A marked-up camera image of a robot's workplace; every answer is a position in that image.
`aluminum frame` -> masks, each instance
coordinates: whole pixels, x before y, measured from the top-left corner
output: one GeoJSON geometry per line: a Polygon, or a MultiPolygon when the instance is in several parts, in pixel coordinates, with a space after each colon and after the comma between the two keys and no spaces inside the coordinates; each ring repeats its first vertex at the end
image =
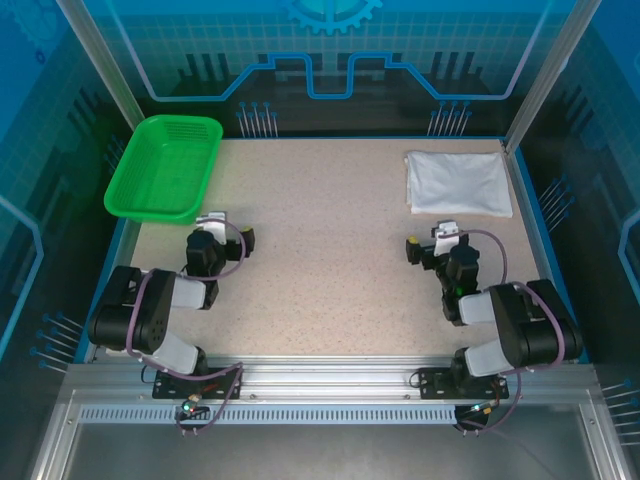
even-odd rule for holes
{"type": "Polygon", "coordinates": [[[82,0],[56,0],[131,130],[144,120],[127,81],[82,0]]]}
{"type": "MultiPolygon", "coordinates": [[[[246,370],[240,399],[231,403],[234,406],[385,405],[402,408],[474,403],[471,400],[420,400],[417,390],[408,385],[410,375],[420,367],[449,365],[451,358],[447,356],[226,356],[209,359],[212,366],[228,366],[238,361],[244,363],[246,370]]],[[[32,480],[63,478],[72,459],[83,407],[180,403],[153,400],[150,385],[140,382],[140,370],[140,364],[131,360],[69,367],[32,480]]],[[[579,405],[600,478],[632,478],[592,365],[569,364],[523,374],[520,402],[522,405],[579,405]]],[[[207,403],[219,404],[218,401],[207,403]]],[[[114,418],[113,423],[123,421],[114,418]]]]}
{"type": "Polygon", "coordinates": [[[506,135],[513,154],[549,96],[602,0],[577,0],[506,135]]]}

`cable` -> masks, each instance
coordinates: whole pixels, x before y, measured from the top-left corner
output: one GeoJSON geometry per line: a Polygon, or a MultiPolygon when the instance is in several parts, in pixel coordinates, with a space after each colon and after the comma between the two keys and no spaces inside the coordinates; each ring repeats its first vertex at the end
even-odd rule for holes
{"type": "Polygon", "coordinates": [[[189,280],[199,280],[201,282],[212,282],[214,280],[220,280],[221,278],[228,277],[232,273],[235,273],[244,263],[245,255],[247,254],[247,242],[244,240],[244,236],[238,227],[236,227],[233,223],[228,222],[226,220],[222,220],[221,218],[207,218],[206,220],[202,220],[198,225],[202,225],[205,223],[221,223],[225,227],[229,227],[231,230],[238,234],[238,241],[240,242],[240,260],[229,270],[219,273],[218,275],[214,275],[213,277],[190,277],[185,275],[184,278],[188,278],[189,280]]]}
{"type": "Polygon", "coordinates": [[[508,262],[507,262],[507,250],[504,248],[504,243],[502,243],[502,241],[495,236],[493,233],[487,231],[487,230],[481,230],[479,228],[472,228],[471,230],[461,230],[457,233],[450,233],[447,235],[441,235],[439,238],[455,238],[455,237],[460,237],[462,235],[466,235],[468,233],[478,233],[480,235],[485,235],[491,239],[493,239],[494,242],[496,242],[496,244],[498,245],[498,247],[500,248],[500,253],[502,254],[502,279],[500,280],[500,283],[505,283],[507,281],[507,270],[508,270],[508,262]]]}
{"type": "MultiPolygon", "coordinates": [[[[531,298],[533,298],[533,300],[542,309],[542,311],[545,313],[545,315],[553,325],[553,329],[556,333],[556,338],[558,341],[558,355],[556,356],[555,360],[551,362],[549,365],[541,365],[539,367],[536,367],[537,370],[546,370],[546,369],[553,368],[560,365],[560,363],[562,363],[562,360],[564,359],[566,345],[564,343],[564,336],[562,335],[562,329],[560,328],[558,319],[553,314],[549,306],[545,303],[545,301],[540,297],[540,295],[538,295],[530,287],[528,287],[522,282],[511,282],[511,284],[518,287],[521,290],[524,290],[531,296],[531,298]]],[[[516,409],[516,406],[518,405],[518,402],[520,401],[520,395],[522,393],[522,377],[520,375],[520,372],[522,372],[523,370],[526,370],[526,369],[520,368],[520,369],[509,370],[507,372],[502,372],[502,375],[512,375],[512,374],[516,375],[516,378],[518,381],[516,396],[513,400],[513,403],[509,407],[509,410],[507,410],[507,413],[505,413],[505,415],[500,420],[498,420],[496,423],[494,423],[490,427],[483,428],[479,432],[494,431],[497,427],[502,425],[513,414],[514,410],[516,409]]]]}
{"type": "MultiPolygon", "coordinates": [[[[472,427],[476,427],[478,429],[477,430],[478,432],[488,431],[487,428],[484,428],[484,426],[478,422],[473,422],[471,420],[462,420],[462,423],[466,423],[468,425],[471,425],[472,427]]],[[[456,428],[460,431],[463,431],[459,425],[456,425],[456,428]]],[[[561,480],[560,477],[553,472],[553,470],[551,470],[542,460],[540,460],[540,458],[535,453],[533,453],[533,451],[531,451],[529,447],[527,447],[524,443],[522,443],[518,438],[513,437],[511,435],[507,435],[506,433],[501,432],[499,430],[494,430],[493,433],[495,433],[499,437],[504,438],[509,442],[516,443],[520,448],[522,448],[522,450],[525,451],[527,455],[529,455],[529,457],[531,457],[531,459],[533,459],[538,465],[540,465],[549,474],[551,478],[555,480],[561,480]]]]}
{"type": "Polygon", "coordinates": [[[553,362],[551,362],[549,365],[541,365],[536,368],[538,370],[547,370],[549,368],[557,367],[564,360],[564,355],[566,351],[566,345],[564,343],[564,335],[562,333],[562,328],[560,327],[560,323],[558,322],[558,319],[549,308],[549,305],[547,305],[545,301],[540,297],[540,295],[534,292],[533,289],[529,288],[522,282],[511,282],[511,284],[518,287],[520,290],[524,290],[531,296],[531,298],[533,298],[533,300],[542,309],[544,314],[547,316],[547,318],[551,322],[551,325],[553,326],[553,331],[556,333],[556,339],[558,341],[558,355],[556,359],[553,362]]]}
{"type": "MultiPolygon", "coordinates": [[[[236,227],[235,225],[233,225],[232,223],[226,221],[226,220],[222,220],[219,218],[208,218],[205,222],[203,223],[222,223],[223,225],[229,227],[231,230],[235,231],[238,234],[238,240],[240,242],[240,260],[238,261],[238,263],[231,269],[222,272],[218,275],[214,275],[213,277],[190,277],[190,276],[185,276],[185,278],[190,279],[190,280],[198,280],[198,281],[204,281],[204,282],[210,282],[210,281],[214,281],[214,280],[219,280],[221,278],[224,277],[228,277],[229,275],[231,275],[232,273],[236,272],[243,264],[244,259],[245,259],[245,255],[247,253],[247,244],[244,240],[244,237],[242,236],[242,232],[240,231],[240,229],[238,227],[236,227]]],[[[233,392],[233,390],[236,387],[236,384],[238,382],[238,380],[240,379],[240,376],[242,375],[243,372],[243,364],[242,362],[238,362],[235,363],[233,365],[231,365],[230,367],[224,368],[222,370],[219,370],[215,373],[210,373],[208,375],[197,375],[197,376],[193,376],[193,375],[184,375],[180,372],[176,372],[175,370],[171,370],[168,368],[163,367],[162,365],[159,365],[155,362],[153,362],[152,360],[149,360],[148,358],[146,358],[143,354],[141,353],[137,353],[133,350],[133,333],[135,331],[136,328],[136,322],[138,320],[138,315],[140,313],[140,307],[142,305],[142,299],[144,297],[144,292],[147,288],[147,285],[149,284],[149,281],[151,280],[151,277],[153,277],[153,273],[156,271],[157,269],[152,269],[150,270],[142,279],[142,282],[140,283],[140,288],[138,289],[138,294],[136,295],[136,300],[133,304],[133,311],[131,312],[131,319],[129,320],[129,328],[127,330],[127,337],[125,340],[125,348],[127,353],[129,354],[129,356],[133,357],[133,358],[137,358],[138,361],[144,363],[146,366],[151,367],[151,368],[155,368],[156,370],[160,370],[164,373],[168,373],[169,375],[176,377],[176,378],[180,378],[182,380],[188,380],[188,381],[192,381],[192,382],[200,382],[200,381],[206,381],[206,380],[213,380],[214,378],[218,378],[218,377],[222,377],[224,375],[226,375],[229,372],[232,372],[233,370],[237,370],[236,376],[233,380],[233,383],[230,385],[229,387],[229,392],[227,392],[227,396],[225,397],[222,405],[220,406],[220,409],[218,410],[218,413],[216,413],[216,415],[212,418],[212,420],[207,423],[205,426],[201,427],[200,430],[202,430],[203,428],[208,428],[211,425],[213,425],[218,418],[220,417],[220,415],[222,415],[222,412],[224,410],[224,408],[226,407],[229,398],[231,398],[231,393],[233,392]]],[[[177,421],[177,425],[178,427],[182,428],[180,426],[180,422],[178,420],[177,421]]]]}
{"type": "Polygon", "coordinates": [[[180,423],[180,418],[179,418],[179,413],[176,415],[176,426],[182,430],[182,434],[186,435],[187,433],[192,433],[193,435],[198,435],[198,432],[201,432],[203,430],[206,430],[207,428],[212,427],[222,416],[222,413],[224,412],[224,409],[227,407],[227,404],[229,403],[229,400],[231,399],[231,395],[233,395],[233,390],[236,388],[236,385],[238,384],[238,381],[240,380],[240,375],[242,375],[242,366],[240,366],[238,368],[238,371],[236,372],[236,376],[233,379],[233,382],[231,383],[231,385],[229,385],[229,390],[227,391],[227,394],[224,397],[224,400],[222,401],[222,404],[220,405],[220,408],[218,408],[218,411],[216,412],[216,414],[211,417],[211,420],[209,420],[207,423],[205,423],[204,425],[202,425],[201,427],[193,427],[191,429],[189,428],[185,428],[181,423],[180,423]]]}
{"type": "Polygon", "coordinates": [[[149,368],[149,365],[143,365],[142,370],[140,370],[140,381],[141,381],[142,383],[155,383],[155,380],[152,380],[152,381],[150,381],[150,382],[145,381],[145,379],[144,379],[144,372],[145,372],[145,370],[146,370],[147,368],[149,368]]]}
{"type": "Polygon", "coordinates": [[[419,373],[420,373],[420,371],[413,372],[413,373],[411,374],[411,376],[409,377],[409,386],[410,386],[411,388],[420,388],[420,385],[414,385],[413,383],[411,383],[411,380],[413,380],[413,377],[415,377],[415,376],[416,376],[416,375],[418,375],[419,373]]]}

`gear logo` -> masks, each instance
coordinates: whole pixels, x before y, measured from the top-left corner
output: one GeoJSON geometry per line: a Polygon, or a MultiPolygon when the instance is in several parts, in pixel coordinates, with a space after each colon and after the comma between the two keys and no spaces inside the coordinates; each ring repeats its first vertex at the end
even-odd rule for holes
{"type": "Polygon", "coordinates": [[[55,38],[58,30],[54,0],[0,0],[2,13],[12,14],[20,30],[37,48],[55,38]]]}
{"type": "Polygon", "coordinates": [[[373,9],[379,7],[381,0],[284,0],[289,20],[298,20],[302,28],[311,27],[314,34],[324,31],[327,35],[360,28],[360,21],[370,20],[373,9]]]}

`blue edge trim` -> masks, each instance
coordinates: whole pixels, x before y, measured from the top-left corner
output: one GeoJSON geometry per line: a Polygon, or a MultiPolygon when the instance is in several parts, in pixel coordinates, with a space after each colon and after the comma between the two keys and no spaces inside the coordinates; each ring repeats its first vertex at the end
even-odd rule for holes
{"type": "MultiPolygon", "coordinates": [[[[542,246],[544,248],[544,253],[547,256],[547,261],[549,262],[549,268],[551,269],[553,283],[556,286],[558,295],[560,295],[560,298],[567,306],[569,313],[575,319],[576,314],[573,310],[573,305],[571,305],[571,300],[569,299],[569,292],[567,291],[567,286],[565,285],[564,278],[562,277],[562,273],[560,272],[560,264],[558,263],[556,252],[553,250],[551,237],[549,236],[549,231],[547,230],[547,226],[544,223],[544,217],[542,216],[542,210],[540,209],[540,204],[538,203],[538,197],[536,197],[536,192],[533,189],[533,182],[531,181],[531,176],[529,175],[529,169],[527,169],[527,164],[524,161],[524,155],[522,155],[520,147],[518,147],[518,149],[516,150],[515,157],[516,161],[518,162],[518,169],[520,170],[520,174],[522,175],[522,182],[524,183],[524,188],[527,193],[527,199],[531,204],[533,217],[536,221],[538,231],[540,232],[542,246]]],[[[582,351],[582,355],[580,355],[579,361],[580,363],[589,363],[589,355],[587,354],[586,348],[582,351]]]]}
{"type": "MultiPolygon", "coordinates": [[[[361,137],[361,138],[430,138],[434,137],[361,137]]],[[[497,138],[502,140],[502,137],[462,137],[467,139],[479,139],[479,138],[497,138]]],[[[560,298],[564,301],[565,305],[569,309],[571,316],[576,318],[575,312],[573,310],[573,306],[571,305],[571,300],[569,299],[569,292],[567,291],[567,287],[564,283],[564,279],[562,277],[562,273],[560,272],[560,265],[558,264],[558,259],[556,258],[556,254],[553,250],[553,246],[551,244],[551,237],[549,236],[549,232],[547,231],[547,227],[544,223],[544,219],[542,217],[542,211],[540,210],[540,204],[538,203],[538,199],[535,194],[535,190],[533,189],[533,183],[531,181],[531,176],[529,175],[529,170],[527,169],[527,165],[524,161],[524,156],[522,155],[522,151],[520,148],[517,149],[515,154],[516,161],[518,162],[518,168],[522,175],[522,180],[524,183],[524,187],[526,190],[526,195],[531,203],[531,208],[533,210],[533,216],[538,227],[538,231],[540,232],[540,237],[542,239],[542,245],[544,247],[545,255],[547,256],[547,260],[549,262],[549,266],[551,268],[551,275],[553,277],[554,284],[556,289],[558,290],[558,294],[560,298]]],[[[125,220],[120,219],[116,225],[115,231],[113,232],[113,239],[111,240],[111,245],[109,246],[109,250],[107,251],[107,256],[105,258],[104,267],[102,268],[102,273],[100,274],[100,278],[98,279],[98,285],[96,286],[96,293],[93,296],[93,300],[91,302],[91,308],[89,309],[89,316],[87,317],[87,321],[85,322],[85,327],[82,332],[82,338],[80,339],[80,343],[78,345],[78,350],[76,351],[76,355],[74,358],[74,363],[84,363],[85,356],[87,354],[87,350],[89,349],[89,337],[87,333],[88,327],[88,319],[91,318],[91,314],[95,309],[100,296],[102,295],[102,291],[109,280],[109,276],[115,267],[114,263],[116,260],[116,255],[118,252],[118,247],[120,245],[120,240],[122,239],[122,235],[124,233],[125,220]]],[[[583,351],[580,357],[580,363],[589,363],[589,356],[585,351],[583,351]]]]}

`robotic arm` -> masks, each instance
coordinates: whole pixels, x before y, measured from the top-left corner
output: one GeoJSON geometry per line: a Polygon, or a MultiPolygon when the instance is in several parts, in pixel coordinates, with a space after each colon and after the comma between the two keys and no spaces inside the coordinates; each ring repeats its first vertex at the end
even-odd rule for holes
{"type": "MultiPolygon", "coordinates": [[[[469,246],[468,235],[453,221],[433,229],[434,245],[421,246],[410,237],[407,260],[435,270],[442,285],[443,311],[456,326],[495,323],[498,338],[455,352],[449,368],[423,368],[416,372],[423,399],[492,399],[509,395],[501,373],[552,363],[558,356],[558,335],[543,309],[524,289],[512,284],[477,289],[479,252],[469,246]]],[[[527,287],[549,307],[562,331],[564,360],[578,358],[582,336],[555,287],[536,280],[527,287]]]]}
{"type": "MultiPolygon", "coordinates": [[[[246,244],[245,257],[249,257],[255,247],[253,229],[244,230],[242,236],[246,244]]],[[[187,238],[185,266],[189,277],[166,270],[153,272],[136,319],[133,349],[167,370],[193,376],[210,373],[205,352],[171,333],[171,309],[210,309],[219,288],[217,280],[208,279],[219,275],[227,261],[239,261],[240,255],[241,248],[235,241],[222,245],[209,231],[198,229],[191,233],[187,238]]],[[[125,350],[133,306],[145,275],[147,273],[134,267],[114,269],[89,322],[92,343],[115,352],[125,350]]],[[[194,382],[188,383],[192,390],[194,382]]]]}

